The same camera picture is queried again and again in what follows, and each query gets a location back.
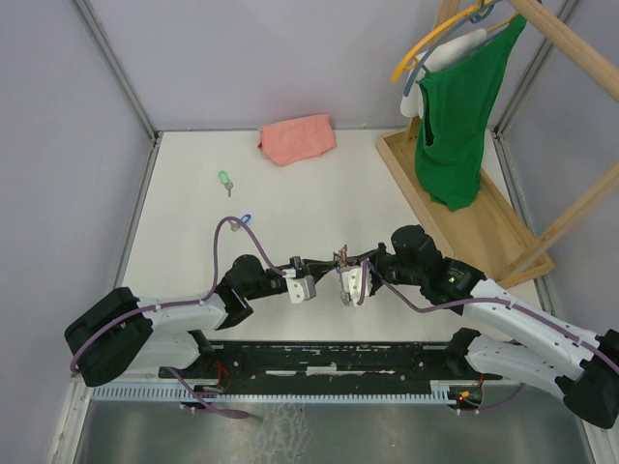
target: wooden clothes rack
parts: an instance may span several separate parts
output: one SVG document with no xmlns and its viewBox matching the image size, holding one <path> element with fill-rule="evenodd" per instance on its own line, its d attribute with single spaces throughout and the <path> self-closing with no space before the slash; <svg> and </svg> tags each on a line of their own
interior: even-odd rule
<svg viewBox="0 0 619 464">
<path fill-rule="evenodd" d="M 507 0 L 544 36 L 582 68 L 616 102 L 619 70 L 536 0 Z M 441 0 L 434 27 L 455 15 L 460 0 Z M 440 38 L 434 38 L 428 46 Z M 436 245 L 509 287 L 549 272 L 554 264 L 547 250 L 619 187 L 619 161 L 586 190 L 539 237 L 534 237 L 512 206 L 482 170 L 480 191 L 468 208 L 450 212 L 434 203 L 415 175 L 419 118 L 407 128 L 381 135 L 376 148 L 404 197 Z"/>
</svg>

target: gray wall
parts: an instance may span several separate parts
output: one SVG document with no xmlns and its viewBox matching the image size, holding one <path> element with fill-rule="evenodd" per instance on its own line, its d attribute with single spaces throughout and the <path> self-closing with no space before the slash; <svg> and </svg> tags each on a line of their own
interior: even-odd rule
<svg viewBox="0 0 619 464">
<path fill-rule="evenodd" d="M 339 128 L 398 127 L 391 73 L 438 0 L 91 0 L 160 130 L 252 129 L 331 113 Z M 484 26 L 513 10 L 498 5 Z M 563 0 L 546 0 L 554 11 Z M 463 0 L 462 8 L 472 4 Z M 516 45 L 497 120 L 542 36 Z"/>
<path fill-rule="evenodd" d="M 619 3 L 582 2 L 571 26 L 619 65 Z M 536 232 L 548 227 L 619 156 L 619 104 L 555 50 L 508 134 Z M 569 320 L 619 330 L 619 192 L 551 249 L 550 274 Z"/>
<path fill-rule="evenodd" d="M 66 0 L 0 4 L 0 460 L 44 462 L 63 331 L 110 285 L 148 140 Z"/>
</svg>

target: green tank top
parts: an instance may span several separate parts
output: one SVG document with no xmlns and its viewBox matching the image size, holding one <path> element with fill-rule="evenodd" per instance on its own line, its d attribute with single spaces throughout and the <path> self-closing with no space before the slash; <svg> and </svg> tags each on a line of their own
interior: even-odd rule
<svg viewBox="0 0 619 464">
<path fill-rule="evenodd" d="M 525 25 L 526 19 L 516 16 L 482 48 L 420 81 L 424 117 L 415 172 L 432 200 L 452 211 L 469 206 L 479 191 L 487 120 Z"/>
</svg>

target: white table surface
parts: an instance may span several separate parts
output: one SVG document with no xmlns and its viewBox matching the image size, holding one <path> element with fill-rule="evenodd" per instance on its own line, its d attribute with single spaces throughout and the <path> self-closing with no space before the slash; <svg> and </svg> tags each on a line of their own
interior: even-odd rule
<svg viewBox="0 0 619 464">
<path fill-rule="evenodd" d="M 374 148 L 384 130 L 337 130 L 338 147 L 319 159 L 278 167 L 256 148 L 250 131 L 167 132 L 133 242 L 124 285 L 136 296 L 183 297 L 210 288 L 213 236 L 225 216 L 251 214 L 250 226 L 276 264 L 294 255 L 329 260 L 348 244 L 351 255 L 391 249 L 399 227 L 415 215 Z M 489 134 L 484 168 L 507 195 Z M 227 197 L 218 179 L 234 183 Z M 258 255 L 243 230 L 225 226 L 220 237 L 220 279 L 241 254 Z M 461 327 L 503 334 L 450 310 L 418 314 L 382 288 L 362 307 L 346 307 L 335 272 L 316 285 L 317 297 L 291 304 L 287 294 L 254 300 L 254 315 L 236 328 L 207 333 L 216 339 L 445 341 Z M 429 303 L 415 288 L 399 287 L 418 306 Z M 533 305 L 533 282 L 512 289 Z"/>
</svg>

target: robotic arm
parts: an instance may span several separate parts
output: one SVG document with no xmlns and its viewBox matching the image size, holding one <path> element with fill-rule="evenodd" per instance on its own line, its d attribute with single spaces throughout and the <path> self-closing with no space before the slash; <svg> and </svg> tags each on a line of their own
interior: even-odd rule
<svg viewBox="0 0 619 464">
<path fill-rule="evenodd" d="M 619 415 L 619 333 L 597 335 L 520 301 L 482 272 L 443 257 L 419 225 L 398 229 L 392 245 L 395 254 L 384 244 L 354 257 L 343 248 L 332 261 L 294 257 L 266 271 L 257 257 L 243 255 L 213 291 L 183 301 L 138 299 L 129 288 L 114 289 L 65 331 L 72 367 L 76 371 L 78 361 L 89 387 L 125 371 L 186 368 L 208 347 L 204 334 L 234 327 L 253 313 L 250 300 L 288 293 L 292 303 L 302 303 L 316 295 L 323 276 L 336 270 L 347 305 L 361 305 L 387 286 L 419 312 L 448 308 L 498 329 L 517 343 L 461 329 L 448 350 L 480 373 L 539 388 L 582 419 L 613 426 Z M 419 286 L 434 306 L 417 308 L 397 285 Z"/>
</svg>

